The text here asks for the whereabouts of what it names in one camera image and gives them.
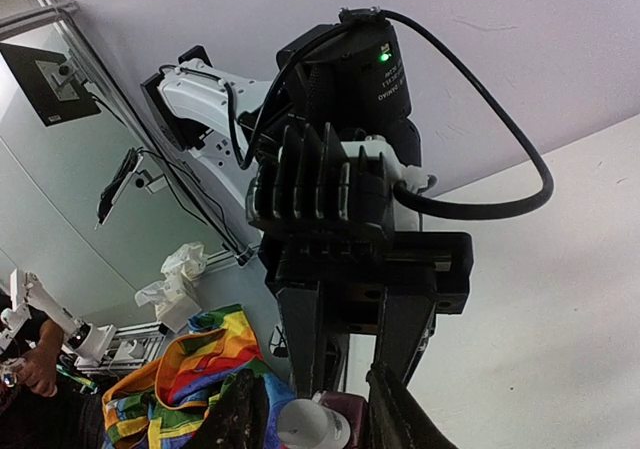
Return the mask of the white nail polish cap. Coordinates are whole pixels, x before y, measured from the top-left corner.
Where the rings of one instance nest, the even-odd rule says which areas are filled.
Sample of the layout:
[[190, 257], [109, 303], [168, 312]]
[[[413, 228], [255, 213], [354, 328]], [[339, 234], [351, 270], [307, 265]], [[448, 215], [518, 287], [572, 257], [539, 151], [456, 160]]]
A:
[[287, 448], [320, 448], [329, 435], [329, 416], [319, 404], [297, 399], [282, 408], [276, 429]]

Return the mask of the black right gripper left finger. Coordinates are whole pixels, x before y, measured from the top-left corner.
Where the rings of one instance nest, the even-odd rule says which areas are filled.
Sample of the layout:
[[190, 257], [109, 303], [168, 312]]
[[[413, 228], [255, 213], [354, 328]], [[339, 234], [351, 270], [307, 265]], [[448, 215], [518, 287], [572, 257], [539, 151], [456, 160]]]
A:
[[243, 369], [192, 437], [193, 448], [282, 448], [276, 420], [285, 405], [285, 383], [271, 372]]

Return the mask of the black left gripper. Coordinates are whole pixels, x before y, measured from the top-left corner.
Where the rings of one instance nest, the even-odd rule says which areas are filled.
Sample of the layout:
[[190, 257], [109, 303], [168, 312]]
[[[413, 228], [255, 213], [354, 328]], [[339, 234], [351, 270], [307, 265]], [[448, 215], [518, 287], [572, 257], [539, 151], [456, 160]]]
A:
[[263, 240], [259, 258], [278, 302], [299, 398], [324, 387], [327, 337], [375, 335], [375, 362], [407, 386], [440, 315], [460, 314], [470, 293], [472, 237], [399, 232], [369, 244]]

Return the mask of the purple nail polish bottle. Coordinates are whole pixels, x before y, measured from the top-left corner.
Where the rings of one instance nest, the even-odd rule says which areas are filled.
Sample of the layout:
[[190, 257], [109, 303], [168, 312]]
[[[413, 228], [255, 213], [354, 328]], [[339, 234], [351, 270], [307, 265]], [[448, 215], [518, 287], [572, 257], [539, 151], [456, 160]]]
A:
[[362, 396], [321, 391], [312, 400], [327, 413], [326, 437], [320, 448], [367, 447], [368, 403]]

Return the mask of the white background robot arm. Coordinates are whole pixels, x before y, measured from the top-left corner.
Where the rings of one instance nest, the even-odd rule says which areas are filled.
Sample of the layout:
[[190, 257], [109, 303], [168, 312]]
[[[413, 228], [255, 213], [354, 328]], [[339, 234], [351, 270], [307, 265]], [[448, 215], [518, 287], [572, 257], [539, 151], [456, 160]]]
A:
[[61, 378], [64, 349], [91, 329], [15, 271], [1, 298], [5, 448], [278, 448], [292, 392], [266, 364], [238, 305], [194, 316], [187, 335], [101, 394]]

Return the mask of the rainbow sleeve forearm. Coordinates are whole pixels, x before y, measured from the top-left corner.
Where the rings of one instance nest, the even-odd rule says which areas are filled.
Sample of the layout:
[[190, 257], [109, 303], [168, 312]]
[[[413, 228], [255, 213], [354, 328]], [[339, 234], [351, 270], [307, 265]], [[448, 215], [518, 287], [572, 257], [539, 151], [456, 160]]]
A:
[[266, 448], [282, 448], [276, 431], [293, 391], [266, 364], [240, 304], [189, 320], [158, 359], [130, 373], [102, 397], [108, 448], [181, 448], [229, 388], [235, 374], [262, 378], [268, 398]]

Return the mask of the background person hand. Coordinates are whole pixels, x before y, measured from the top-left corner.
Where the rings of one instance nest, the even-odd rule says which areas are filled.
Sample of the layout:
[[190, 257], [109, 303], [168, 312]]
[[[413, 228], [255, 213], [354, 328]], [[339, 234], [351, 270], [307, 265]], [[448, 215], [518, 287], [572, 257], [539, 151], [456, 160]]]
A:
[[18, 377], [32, 393], [53, 397], [57, 393], [56, 356], [39, 349], [28, 351]]

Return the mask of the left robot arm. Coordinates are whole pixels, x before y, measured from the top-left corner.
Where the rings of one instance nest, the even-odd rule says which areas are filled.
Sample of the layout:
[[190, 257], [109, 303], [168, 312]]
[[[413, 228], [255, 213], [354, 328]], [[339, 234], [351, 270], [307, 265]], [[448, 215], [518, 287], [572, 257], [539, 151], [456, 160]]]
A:
[[396, 32], [379, 9], [343, 10], [282, 48], [270, 82], [214, 68], [194, 47], [143, 84], [166, 137], [262, 236], [296, 393], [334, 390], [354, 334], [408, 383], [440, 314], [469, 295], [471, 237], [427, 232], [394, 198], [422, 193]]

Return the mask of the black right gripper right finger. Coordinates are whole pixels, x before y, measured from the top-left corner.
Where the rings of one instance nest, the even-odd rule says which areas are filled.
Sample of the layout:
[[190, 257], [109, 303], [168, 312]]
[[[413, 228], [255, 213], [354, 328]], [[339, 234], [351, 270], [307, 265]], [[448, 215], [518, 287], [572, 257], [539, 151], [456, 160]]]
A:
[[457, 448], [387, 364], [373, 363], [366, 381], [370, 388], [368, 448]]

